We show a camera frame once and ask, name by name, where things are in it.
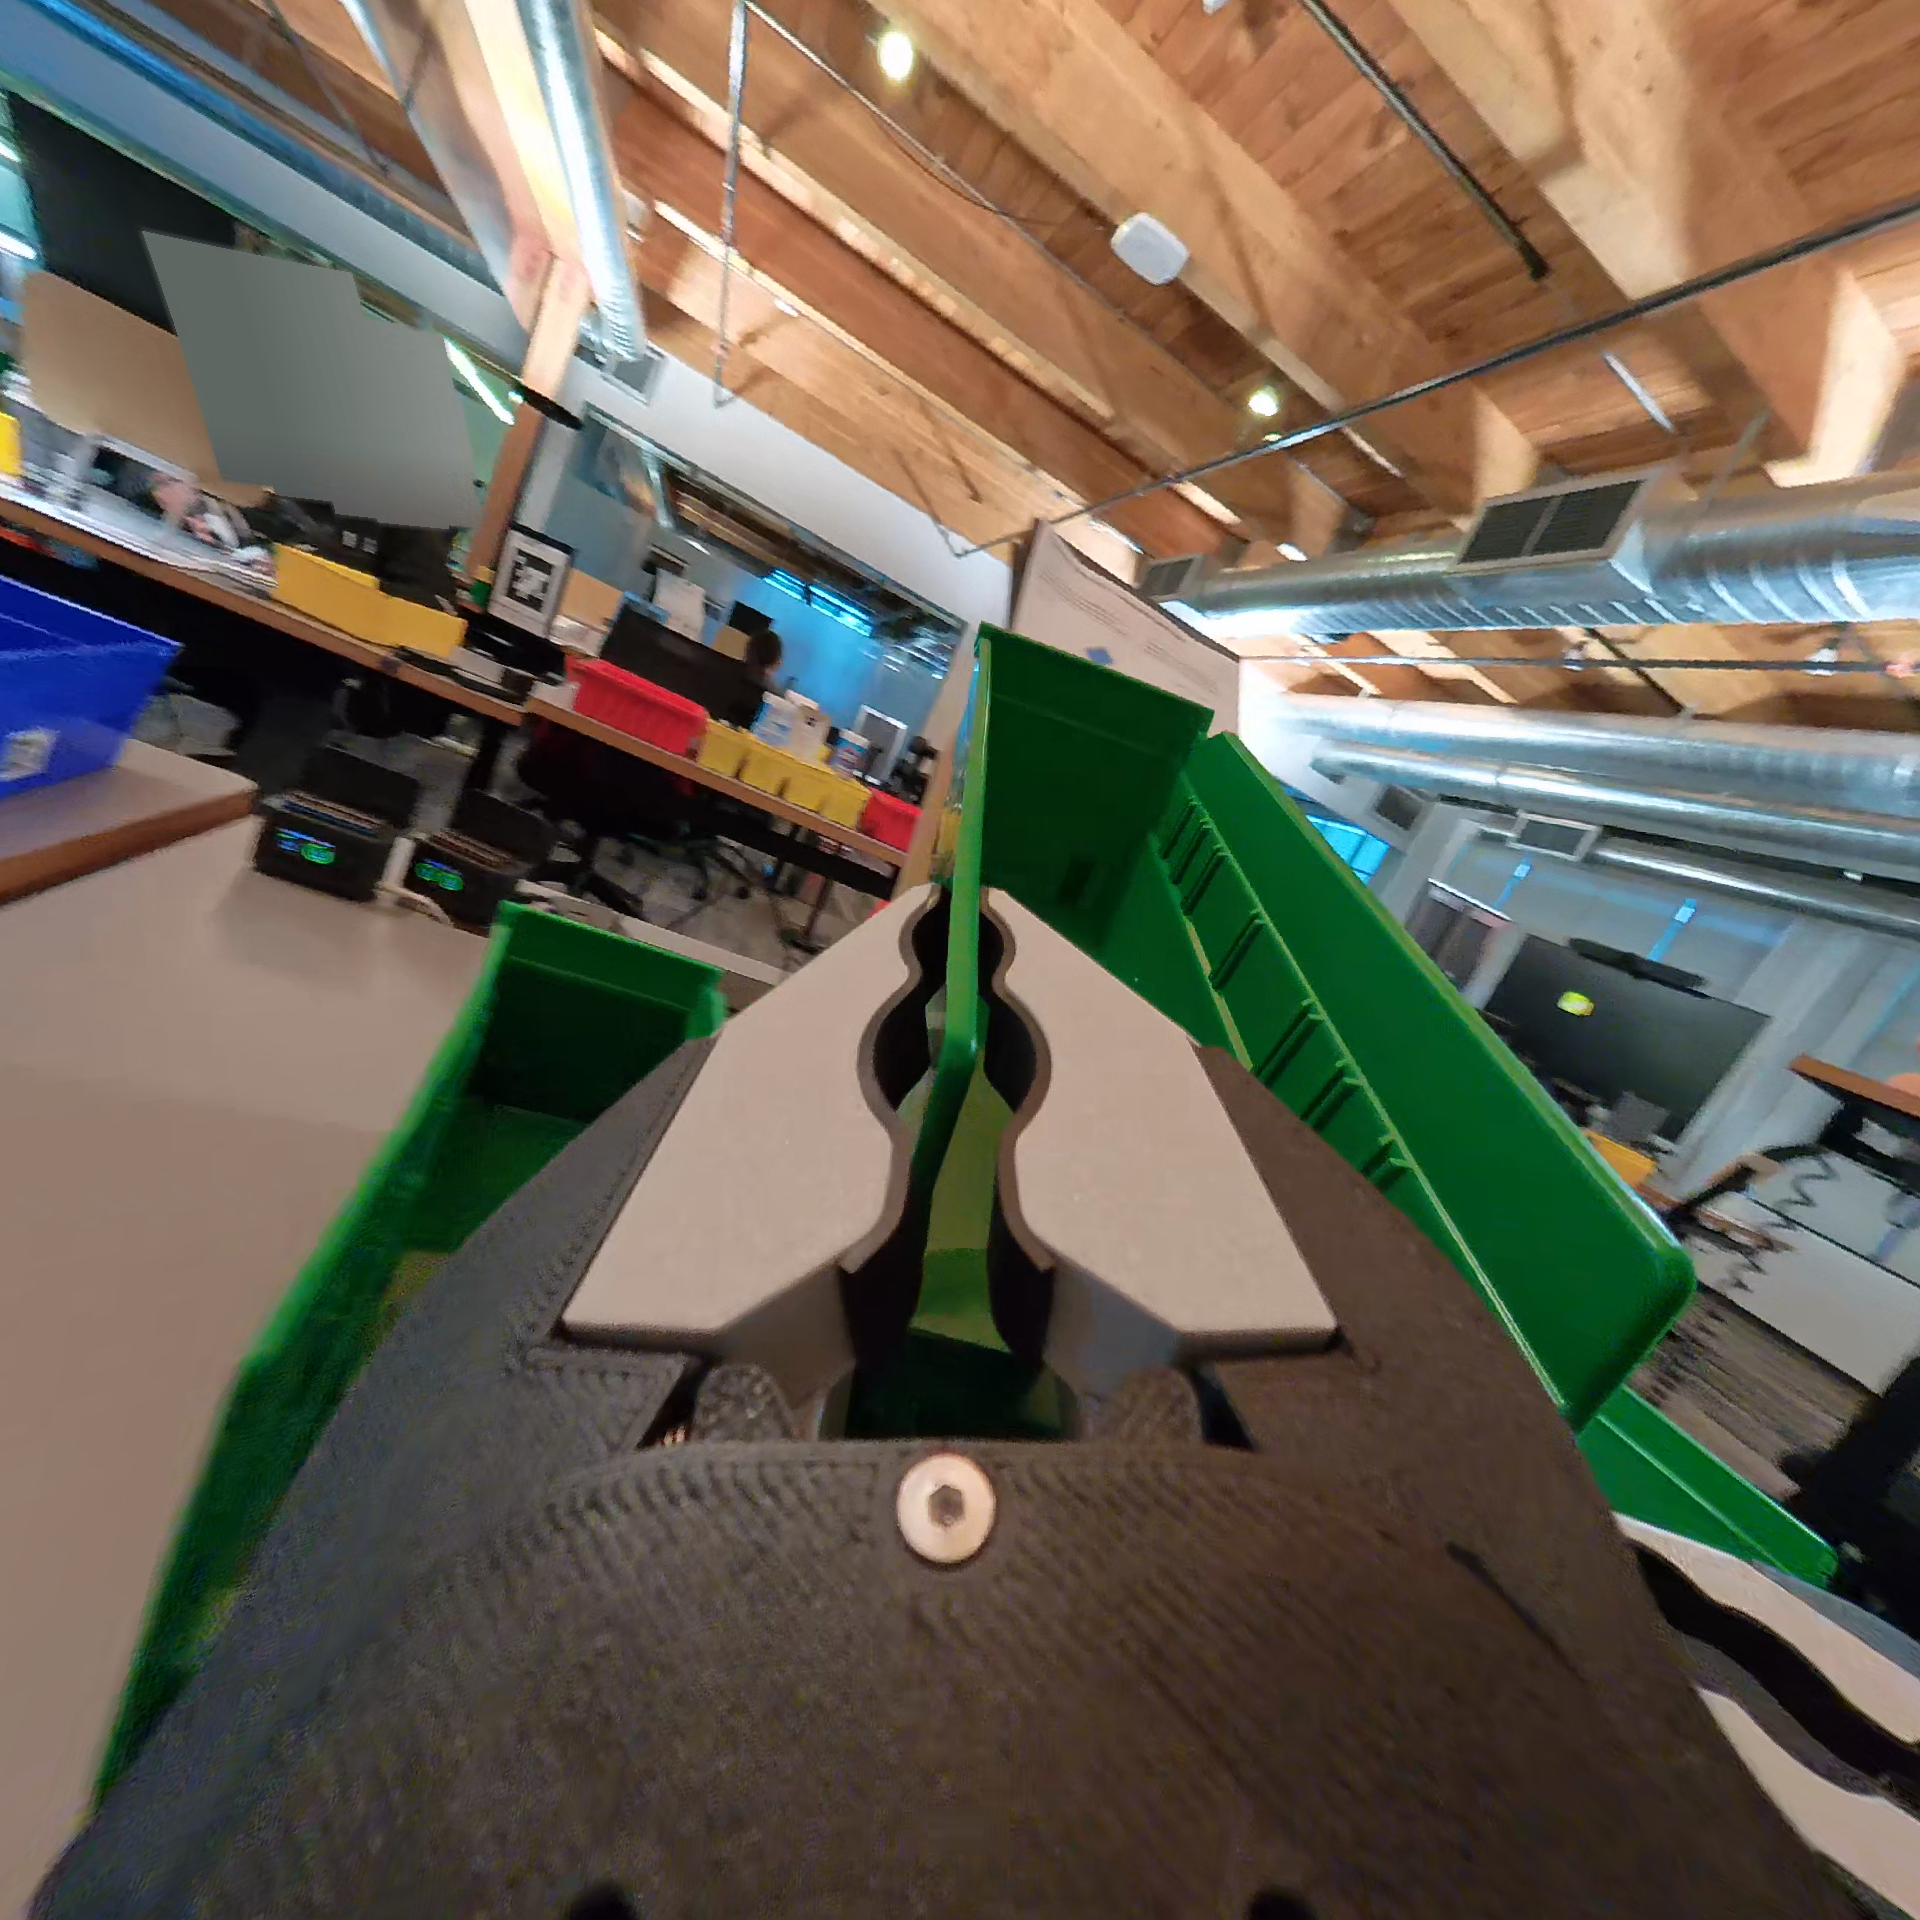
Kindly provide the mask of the printed instruction sheet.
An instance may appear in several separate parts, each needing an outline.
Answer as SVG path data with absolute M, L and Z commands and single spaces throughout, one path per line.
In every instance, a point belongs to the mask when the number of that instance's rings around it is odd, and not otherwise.
M 1023 541 L 1009 632 L 1207 707 L 1210 734 L 1239 732 L 1241 661 L 1082 558 L 1049 525 Z

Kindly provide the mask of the green plastic bin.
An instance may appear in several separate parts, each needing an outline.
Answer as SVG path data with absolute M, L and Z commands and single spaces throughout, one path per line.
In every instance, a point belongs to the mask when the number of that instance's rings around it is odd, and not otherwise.
M 498 910 L 482 972 L 407 1114 L 232 1379 L 155 1582 L 96 1796 L 200 1666 L 278 1502 L 408 1289 L 646 1072 L 722 1026 L 726 964 L 529 904 Z M 1651 1451 L 1578 1449 L 1624 1515 L 1826 1588 L 1834 1549 L 1677 1433 Z
M 1496 1310 L 1578 1445 L 1677 1428 L 1630 1387 L 1694 1268 L 1208 712 L 983 628 L 953 876 L 1227 1049 Z

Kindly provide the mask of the blue plastic bin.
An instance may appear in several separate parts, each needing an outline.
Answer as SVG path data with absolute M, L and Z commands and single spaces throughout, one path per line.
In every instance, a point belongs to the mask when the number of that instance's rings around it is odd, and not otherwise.
M 2 581 L 2 798 L 112 769 L 178 644 Z

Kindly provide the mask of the black-white marker sign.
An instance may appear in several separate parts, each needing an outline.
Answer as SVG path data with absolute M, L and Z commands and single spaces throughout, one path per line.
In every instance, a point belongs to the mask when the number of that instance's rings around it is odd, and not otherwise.
M 570 545 L 511 522 L 496 554 L 487 620 L 514 636 L 551 641 L 570 571 Z

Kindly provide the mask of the cardboard panel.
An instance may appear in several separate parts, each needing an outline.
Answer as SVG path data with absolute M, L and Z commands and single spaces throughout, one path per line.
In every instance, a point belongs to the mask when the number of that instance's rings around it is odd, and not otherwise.
M 19 364 L 38 412 L 206 488 L 221 480 L 178 339 L 77 284 L 31 273 Z

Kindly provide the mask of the long wooden workbench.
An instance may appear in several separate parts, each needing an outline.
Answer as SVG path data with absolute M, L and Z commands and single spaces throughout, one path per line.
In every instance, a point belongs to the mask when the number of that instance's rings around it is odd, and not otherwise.
M 695 757 L 672 754 L 659 749 L 656 742 L 606 726 L 590 715 L 578 715 L 569 705 L 575 693 L 569 684 L 558 689 L 539 686 L 525 702 L 510 702 L 498 698 L 496 689 L 487 684 L 465 681 L 457 674 L 441 674 L 422 659 L 416 661 L 410 656 L 367 644 L 345 632 L 330 628 L 321 620 L 285 609 L 269 596 L 262 598 L 250 592 L 239 592 L 224 581 L 206 576 L 202 571 L 174 564 L 166 558 L 155 558 L 139 547 L 121 545 L 104 533 L 98 533 L 87 520 L 47 513 L 47 500 L 31 497 L 11 480 L 3 480 L 2 484 L 2 502 L 3 524 L 19 536 L 69 545 L 103 564 L 135 574 L 147 585 L 189 594 L 207 609 L 218 609 L 227 618 L 241 620 L 256 632 L 278 634 L 309 652 L 342 661 L 383 681 L 416 689 L 433 700 L 443 700 L 477 715 L 487 729 L 487 749 L 479 752 L 471 766 L 475 777 L 491 780 L 498 749 L 502 747 L 510 729 L 525 723 L 551 724 L 554 729 L 584 737 L 613 752 L 622 752 L 633 762 L 651 764 L 689 787 L 698 787 L 730 800 L 733 805 L 753 809 L 765 818 L 789 824 L 794 832 L 813 832 L 826 846 L 846 848 L 847 854 L 838 860 L 841 866 L 847 866 L 847 874 L 838 878 L 846 886 L 858 886 L 866 894 L 880 897 L 896 892 L 902 884 L 899 874 L 906 865 L 906 853 L 902 848 L 891 848 L 889 844 L 858 832 L 855 826 L 834 824 L 790 798 L 719 776 Z

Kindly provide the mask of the wood-edged grey table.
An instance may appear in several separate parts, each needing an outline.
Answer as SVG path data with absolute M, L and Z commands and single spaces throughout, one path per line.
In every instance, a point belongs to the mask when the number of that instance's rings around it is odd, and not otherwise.
M 2 803 L 2 905 L 241 824 L 256 784 L 129 740 L 114 766 Z

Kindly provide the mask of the large red bin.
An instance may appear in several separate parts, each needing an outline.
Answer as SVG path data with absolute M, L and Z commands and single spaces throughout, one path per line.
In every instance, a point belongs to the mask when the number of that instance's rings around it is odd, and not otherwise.
M 567 661 L 570 712 L 597 726 L 677 757 L 691 757 L 709 729 L 709 712 L 626 667 L 597 656 Z

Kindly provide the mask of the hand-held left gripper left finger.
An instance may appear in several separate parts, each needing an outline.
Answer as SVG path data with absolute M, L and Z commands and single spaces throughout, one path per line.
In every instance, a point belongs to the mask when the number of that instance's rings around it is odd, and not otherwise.
M 570 1344 L 749 1366 L 802 1433 L 842 1432 L 919 1301 L 946 930 L 913 884 L 726 1022 L 560 1314 Z

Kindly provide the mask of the silver spiral duct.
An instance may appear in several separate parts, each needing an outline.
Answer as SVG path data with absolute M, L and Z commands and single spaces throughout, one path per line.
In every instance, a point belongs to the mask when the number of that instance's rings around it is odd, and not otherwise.
M 1321 800 L 1354 787 L 1680 844 L 1904 874 L 1914 734 L 1293 694 L 1239 700 L 1259 764 Z
M 592 284 L 603 355 L 624 378 L 646 353 L 642 301 L 627 253 L 627 200 L 608 137 L 606 61 L 586 2 L 518 2 L 552 136 L 573 230 Z
M 1633 470 L 1487 500 L 1458 536 L 1208 571 L 1167 602 L 1233 637 L 1914 620 L 1918 476 L 1704 498 Z

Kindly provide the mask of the large black television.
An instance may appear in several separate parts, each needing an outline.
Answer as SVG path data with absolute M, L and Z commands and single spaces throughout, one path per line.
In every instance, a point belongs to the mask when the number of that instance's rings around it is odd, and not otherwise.
M 1527 934 L 1481 1018 L 1577 1116 L 1627 1104 L 1677 1145 L 1769 1018 L 1698 987 L 1694 976 L 1592 944 Z

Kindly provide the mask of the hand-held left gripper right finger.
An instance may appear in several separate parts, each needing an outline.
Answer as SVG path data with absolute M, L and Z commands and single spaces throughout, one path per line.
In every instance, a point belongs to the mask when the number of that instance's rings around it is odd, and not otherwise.
M 1005 1346 L 1078 1402 L 1325 1350 L 1336 1314 L 1186 1030 L 1000 886 L 981 897 L 981 962 L 1008 1110 L 987 1253 Z

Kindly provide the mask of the black computer monitor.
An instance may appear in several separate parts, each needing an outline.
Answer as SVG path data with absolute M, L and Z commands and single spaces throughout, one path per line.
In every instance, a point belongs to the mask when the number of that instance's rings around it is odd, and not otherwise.
M 622 602 L 598 659 L 702 707 L 729 726 L 749 729 L 761 714 L 762 681 L 749 664 L 673 632 L 649 604 Z

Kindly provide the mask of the large yellow bin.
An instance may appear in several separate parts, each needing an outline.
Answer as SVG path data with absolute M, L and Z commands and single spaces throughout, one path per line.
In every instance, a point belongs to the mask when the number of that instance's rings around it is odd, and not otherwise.
M 375 576 L 290 545 L 272 549 L 272 602 L 386 654 L 449 659 L 465 637 L 457 616 L 383 592 Z

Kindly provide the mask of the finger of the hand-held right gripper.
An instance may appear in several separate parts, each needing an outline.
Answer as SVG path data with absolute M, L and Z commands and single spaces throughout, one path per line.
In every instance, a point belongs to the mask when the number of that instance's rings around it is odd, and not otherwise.
M 1808 1592 L 1760 1564 L 1627 1515 L 1618 1515 L 1616 1525 L 1703 1600 L 1791 1648 L 1863 1716 L 1878 1725 L 1918 1724 L 1914 1646 L 1906 1641 L 1896 1651 L 1895 1635 L 1872 1617 L 1859 1629 L 1839 1617 L 1839 1600 L 1809 1600 Z
M 1687 1666 L 1744 1771 L 1855 1908 L 1914 1917 L 1914 1732 L 1797 1656 L 1747 1672 L 1694 1648 Z

